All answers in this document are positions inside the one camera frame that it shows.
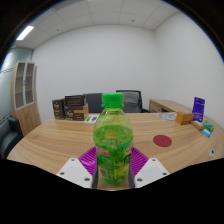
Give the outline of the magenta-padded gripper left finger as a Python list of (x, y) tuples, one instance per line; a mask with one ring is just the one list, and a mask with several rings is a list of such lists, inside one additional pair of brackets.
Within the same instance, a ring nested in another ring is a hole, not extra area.
[(79, 158), (69, 158), (57, 175), (81, 187), (96, 189), (98, 185), (96, 148), (92, 147)]

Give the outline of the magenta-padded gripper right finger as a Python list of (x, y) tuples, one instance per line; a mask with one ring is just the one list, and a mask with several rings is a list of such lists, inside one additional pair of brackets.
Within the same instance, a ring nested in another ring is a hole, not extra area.
[(140, 150), (131, 149), (128, 183), (130, 188), (140, 188), (169, 175), (157, 158), (148, 158)]

